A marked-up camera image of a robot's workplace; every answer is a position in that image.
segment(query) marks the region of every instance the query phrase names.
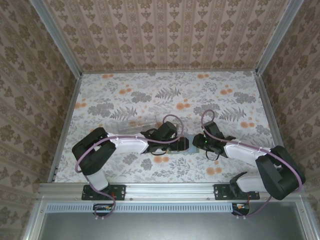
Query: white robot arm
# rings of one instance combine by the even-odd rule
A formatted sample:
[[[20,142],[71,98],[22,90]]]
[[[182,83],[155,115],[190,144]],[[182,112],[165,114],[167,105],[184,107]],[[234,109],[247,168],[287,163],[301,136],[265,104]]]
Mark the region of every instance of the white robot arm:
[[[268,192],[273,198],[282,200],[299,187],[299,181],[293,171],[267,154],[268,152],[284,160],[298,174],[302,183],[306,181],[304,173],[284,147],[256,147],[256,149],[252,149],[241,145],[235,137],[224,137],[213,120],[203,126],[205,128],[204,134],[198,134],[194,137],[192,142],[194,146],[206,152],[213,152],[218,157],[221,155],[225,158],[239,159],[255,166],[258,170],[257,174],[239,173],[230,180],[230,185],[236,183],[236,185],[232,185],[235,195],[248,192]],[[220,140],[210,137],[207,132]]]
[[[103,139],[106,141],[97,145],[86,154],[92,146]],[[109,186],[102,167],[113,154],[130,152],[147,154],[154,153],[157,150],[178,152],[188,148],[189,140],[186,137],[177,139],[176,127],[167,121],[158,129],[152,128],[135,135],[107,133],[103,127],[98,127],[78,142],[72,148],[72,152],[77,161],[85,155],[79,163],[81,171],[93,187],[100,191]]]

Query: patterned wallpaper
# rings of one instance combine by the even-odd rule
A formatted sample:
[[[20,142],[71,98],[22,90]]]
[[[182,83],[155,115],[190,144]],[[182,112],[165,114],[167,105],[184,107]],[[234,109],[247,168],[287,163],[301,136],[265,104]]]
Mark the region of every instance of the patterned wallpaper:
[[[28,0],[0,1],[0,239],[19,239],[46,182],[75,79]]]
[[[289,0],[44,0],[85,72],[255,68]]]
[[[320,222],[320,1],[305,0],[263,80],[284,140],[304,169]]]

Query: fern leaf pattern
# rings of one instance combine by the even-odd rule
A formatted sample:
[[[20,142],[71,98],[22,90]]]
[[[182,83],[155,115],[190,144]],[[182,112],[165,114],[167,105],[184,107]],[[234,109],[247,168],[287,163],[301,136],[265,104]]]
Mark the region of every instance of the fern leaf pattern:
[[[181,94],[180,90],[177,89],[176,87],[173,89],[171,87],[169,88],[163,88],[160,90],[155,97],[159,99],[174,99],[174,97],[179,96]]]
[[[220,114],[219,119],[223,119],[230,122],[234,122],[235,120],[237,120],[238,122],[239,119],[243,118],[244,116],[247,116],[247,114],[243,109],[241,110],[240,107],[238,107],[238,109],[232,107],[232,109],[225,108]]]
[[[130,109],[126,106],[125,108],[119,107],[111,114],[110,118],[124,121],[128,120],[130,117],[134,117],[135,115],[137,115],[137,109],[134,107],[131,107]]]

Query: table surface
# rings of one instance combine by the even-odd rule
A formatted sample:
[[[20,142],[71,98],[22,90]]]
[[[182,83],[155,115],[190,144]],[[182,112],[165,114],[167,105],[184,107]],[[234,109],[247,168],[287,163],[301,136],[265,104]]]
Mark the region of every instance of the table surface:
[[[117,133],[117,123],[134,124],[167,114],[179,116],[185,132],[202,133],[201,114],[215,111],[215,122],[224,136],[234,136],[254,146],[274,145],[259,91],[251,71],[157,72],[84,74],[55,182],[86,182],[75,172],[72,147],[90,131],[104,127]],[[178,124],[174,118],[168,121]],[[253,166],[220,156],[208,160],[204,151],[189,154],[120,153],[103,167],[112,183],[228,182]]]

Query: wire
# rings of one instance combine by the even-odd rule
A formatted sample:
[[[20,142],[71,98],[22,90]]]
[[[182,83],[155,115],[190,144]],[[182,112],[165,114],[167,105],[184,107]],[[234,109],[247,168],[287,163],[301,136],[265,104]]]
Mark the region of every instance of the wire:
[[[112,140],[112,139],[139,139],[139,140],[143,140],[143,141],[148,141],[148,142],[152,142],[152,143],[157,143],[157,144],[172,144],[176,141],[178,141],[180,139],[180,137],[182,137],[184,135],[184,129],[185,129],[185,125],[184,123],[182,122],[182,120],[176,116],[176,115],[173,115],[173,114],[168,114],[166,116],[164,116],[163,118],[163,123],[165,122],[165,119],[167,117],[175,117],[176,119],[179,120],[180,124],[181,124],[181,133],[177,136],[177,138],[175,138],[174,140],[171,140],[171,141],[157,141],[157,140],[153,140],[153,139],[148,139],[148,138],[145,138],[145,137],[141,137],[141,136],[132,136],[132,135],[121,135],[121,136],[109,136],[109,137],[106,137],[106,138],[103,138],[101,139],[100,141],[96,142],[95,144],[93,144],[91,147],[88,148],[87,151],[84,152],[84,154],[78,159],[78,161],[76,162],[75,164],[75,172],[76,173],[81,173],[82,171],[79,170],[79,164],[81,163],[81,161],[88,155],[88,153],[90,153],[95,147],[99,146],[100,144],[108,141],[108,140]]]
[[[162,155],[165,155],[167,153],[167,151],[163,152],[163,153],[159,153],[159,154],[154,154],[153,152],[151,152],[151,154],[153,156],[162,156]]]
[[[180,124],[181,124],[181,133],[177,136],[177,134],[175,135],[177,138],[175,138],[174,140],[171,140],[171,141],[157,141],[157,140],[153,140],[153,139],[148,139],[148,138],[145,138],[145,137],[140,137],[140,136],[132,136],[132,135],[122,135],[122,136],[110,136],[110,137],[106,137],[104,139],[101,139],[100,141],[96,142],[95,144],[93,144],[91,147],[89,147],[89,149],[87,151],[84,152],[84,154],[78,159],[78,161],[76,162],[75,164],[75,172],[76,173],[81,173],[82,171],[79,170],[79,164],[81,163],[81,161],[88,155],[88,153],[90,153],[95,147],[99,146],[100,144],[108,141],[108,140],[111,140],[111,139],[139,139],[139,140],[143,140],[143,141],[148,141],[148,142],[153,142],[153,143],[157,143],[157,144],[171,144],[171,143],[174,143],[176,141],[178,141],[180,139],[180,137],[183,136],[184,134],[184,129],[185,129],[185,126],[184,126],[184,123],[182,122],[182,120],[176,116],[176,115],[173,115],[173,114],[168,114],[166,116],[164,116],[162,122],[165,123],[165,119],[167,117],[174,117],[176,119],[179,120]],[[116,200],[110,196],[109,194],[107,193],[104,193],[102,191],[99,191],[97,190],[89,181],[88,177],[86,175],[84,175],[85,179],[89,182],[89,185],[90,187],[92,188],[92,190],[94,190],[96,193],[98,194],[101,194],[101,195],[104,195],[106,197],[108,197],[109,199],[111,199],[113,201],[113,208],[111,209],[111,211],[106,215],[104,216],[104,218],[106,217],[109,217],[110,214],[115,210],[116,208]],[[94,210],[94,215],[96,216],[96,218],[98,218],[99,216],[97,215],[97,208]]]
[[[248,193],[248,201],[246,201],[246,204],[249,206],[249,208],[250,208],[250,195],[249,195],[249,193]]]
[[[218,154],[218,156],[216,157],[216,159],[210,159],[210,158],[208,157],[208,151],[205,151],[205,156],[206,156],[206,158],[207,158],[208,160],[217,161],[218,158],[220,157],[220,154]]]
[[[238,212],[237,210],[233,209],[233,212],[235,212],[236,214],[238,214],[239,216],[243,216],[243,214],[241,214],[240,212]]]
[[[112,200],[112,202],[113,202],[112,209],[110,210],[110,212],[108,212],[105,216],[103,216],[103,217],[101,217],[101,218],[107,218],[107,217],[109,217],[109,216],[112,214],[112,212],[115,210],[115,208],[116,208],[116,200],[115,200],[115,198],[112,197],[111,195],[107,194],[107,193],[104,193],[104,192],[102,192],[102,191],[97,190],[97,189],[91,184],[91,182],[89,181],[88,177],[87,177],[86,175],[84,175],[84,177],[85,177],[85,179],[89,182],[89,185],[90,185],[90,187],[92,188],[93,191],[95,191],[95,192],[98,193],[98,194],[104,195],[104,196],[106,196],[106,197],[108,197],[109,199]],[[96,207],[96,208],[94,209],[94,213],[93,213],[93,214],[95,215],[96,219],[98,219],[98,218],[100,217],[100,216],[98,216],[98,214],[97,214],[97,209],[100,208],[100,207],[101,207],[101,205],[98,206],[98,207]]]
[[[283,160],[282,158],[278,157],[277,155],[273,154],[272,152],[269,152],[269,151],[267,151],[267,150],[265,150],[265,149],[263,149],[263,148],[261,148],[261,147],[252,146],[252,145],[245,144],[245,143],[242,143],[242,142],[229,141],[229,140],[221,139],[221,138],[215,137],[215,136],[213,136],[212,134],[210,134],[210,133],[206,130],[205,124],[204,124],[204,117],[205,117],[206,113],[208,113],[208,112],[211,112],[211,113],[213,114],[213,116],[212,116],[212,121],[215,119],[215,112],[214,112],[213,110],[209,109],[209,110],[204,111],[204,113],[203,113],[202,116],[201,116],[201,127],[202,127],[203,131],[204,131],[209,137],[211,137],[211,138],[213,138],[213,139],[215,139],[215,140],[218,140],[218,141],[220,141],[220,142],[231,143],[231,144],[236,144],[236,145],[241,145],[241,146],[244,146],[244,147],[247,147],[247,148],[251,148],[251,149],[253,149],[253,150],[258,150],[258,151],[261,151],[261,152],[263,152],[263,153],[269,154],[270,156],[274,157],[274,158],[277,159],[279,162],[281,162],[283,165],[285,165],[285,166],[294,174],[294,176],[296,177],[296,179],[297,179],[297,181],[298,181],[298,184],[299,184],[299,187],[298,187],[298,189],[297,189],[296,191],[294,191],[294,192],[300,192],[300,191],[301,191],[301,189],[302,189],[303,186],[302,186],[302,181],[301,181],[301,178],[300,178],[299,174],[297,173],[297,171],[296,171],[292,166],[290,166],[290,165],[289,165],[285,160]],[[272,198],[272,196],[270,196],[270,197],[265,201],[265,203],[264,203],[257,211],[255,211],[255,212],[253,212],[253,213],[251,213],[251,214],[249,214],[249,215],[246,215],[246,217],[251,217],[251,216],[257,214],[258,212],[260,212],[260,211],[268,204],[268,202],[271,200],[271,198]]]

